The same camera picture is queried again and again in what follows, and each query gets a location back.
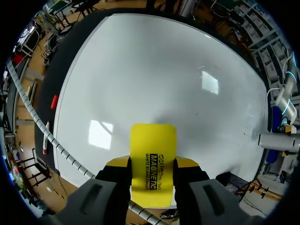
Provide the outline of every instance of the yellow whiteboard eraser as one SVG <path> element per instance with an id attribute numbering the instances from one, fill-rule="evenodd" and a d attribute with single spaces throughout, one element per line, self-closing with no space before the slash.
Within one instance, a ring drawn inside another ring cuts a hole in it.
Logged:
<path id="1" fill-rule="evenodd" d="M 168 124 L 135 124 L 131 129 L 132 199 L 144 208 L 171 205 L 176 129 Z"/>

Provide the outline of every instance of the floor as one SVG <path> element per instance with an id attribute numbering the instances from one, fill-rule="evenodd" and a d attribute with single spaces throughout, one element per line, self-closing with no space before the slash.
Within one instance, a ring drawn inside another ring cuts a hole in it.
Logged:
<path id="1" fill-rule="evenodd" d="M 156 7 L 163 3 L 164 0 L 157 0 Z M 114 1 L 114 0 L 108 0 L 107 2 L 101 1 L 100 3 L 96 4 L 95 7 L 98 9 L 109 9 L 109 8 L 143 8 L 146 5 L 145 0 L 122 0 L 122 1 Z M 209 20 L 211 19 L 211 15 L 209 13 L 206 13 L 205 9 L 198 10 L 196 12 L 197 14 L 204 15 Z M 80 15 L 78 17 L 78 13 L 72 14 L 68 17 L 69 21 L 76 21 L 77 18 L 81 20 L 83 17 Z M 221 34 L 225 35 L 226 32 L 228 32 L 228 27 L 224 26 L 222 30 L 219 31 Z M 237 42 L 235 37 L 230 37 L 231 41 Z M 41 57 L 41 54 L 43 52 L 43 46 L 45 44 L 45 38 L 42 39 L 39 42 L 39 45 L 36 47 L 32 59 L 29 62 L 28 67 L 32 69 L 33 71 L 40 73 L 42 75 L 45 74 L 45 69 L 43 67 L 43 58 Z M 30 74 L 25 74 L 25 77 L 32 78 Z M 33 101 L 33 107 L 36 107 L 36 102 L 39 96 L 39 90 L 41 81 L 39 81 L 36 89 L 35 98 Z M 26 79 L 22 80 L 22 87 L 26 90 L 29 86 L 32 85 L 31 81 L 28 81 Z M 18 100 L 18 105 L 23 105 L 21 99 Z M 24 107 L 18 107 L 16 112 L 16 117 L 23 120 L 31 120 L 31 116 L 27 112 L 26 108 Z M 34 139 L 34 125 L 19 125 L 17 128 L 17 135 L 16 135 L 16 141 L 17 143 L 21 141 L 22 148 L 24 150 L 24 153 L 21 153 L 22 159 L 27 159 L 32 157 L 32 151 L 31 149 L 35 147 L 35 139 Z M 30 168 L 26 170 L 26 175 L 31 176 L 32 174 L 35 174 L 36 171 L 34 168 Z M 60 178 L 55 172 L 51 171 L 52 177 L 51 179 L 48 179 L 44 181 L 43 183 L 39 184 L 38 187 L 34 187 L 34 190 L 41 196 L 41 199 L 43 202 L 54 212 L 58 212 L 61 209 L 64 208 L 66 204 L 66 198 L 68 195 L 72 194 L 77 188 L 64 179 Z M 162 212 L 162 210 L 152 210 L 154 214 L 159 216 L 159 214 Z M 127 222 L 128 223 L 143 223 L 144 220 L 140 219 L 139 216 L 132 213 L 130 210 L 127 213 Z"/>

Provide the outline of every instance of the whiteboard marker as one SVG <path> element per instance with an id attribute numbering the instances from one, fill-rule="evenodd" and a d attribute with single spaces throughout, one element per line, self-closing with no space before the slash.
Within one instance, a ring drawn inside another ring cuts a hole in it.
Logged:
<path id="1" fill-rule="evenodd" d="M 50 124 L 49 121 L 46 124 L 46 128 L 49 130 Z M 47 155 L 47 144 L 48 144 L 48 139 L 47 136 L 44 135 L 44 139 L 43 139 L 43 154 Z"/>

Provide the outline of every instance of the red marker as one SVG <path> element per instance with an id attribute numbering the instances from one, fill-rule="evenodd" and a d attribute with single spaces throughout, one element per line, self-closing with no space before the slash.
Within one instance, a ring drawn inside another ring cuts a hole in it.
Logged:
<path id="1" fill-rule="evenodd" d="M 52 103 L 51 103 L 51 109 L 56 109 L 57 102 L 58 102 L 58 95 L 54 95 Z"/>

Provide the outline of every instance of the red object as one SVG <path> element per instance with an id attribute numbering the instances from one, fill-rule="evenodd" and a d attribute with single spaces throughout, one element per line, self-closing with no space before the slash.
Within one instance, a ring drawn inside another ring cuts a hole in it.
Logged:
<path id="1" fill-rule="evenodd" d="M 58 95 L 54 95 L 54 98 L 51 103 L 51 109 L 56 109 L 57 102 L 58 102 Z"/>
<path id="2" fill-rule="evenodd" d="M 12 58 L 12 62 L 14 63 L 14 65 L 19 65 L 19 63 L 22 61 L 22 59 L 24 58 L 24 55 L 16 52 L 15 55 Z"/>

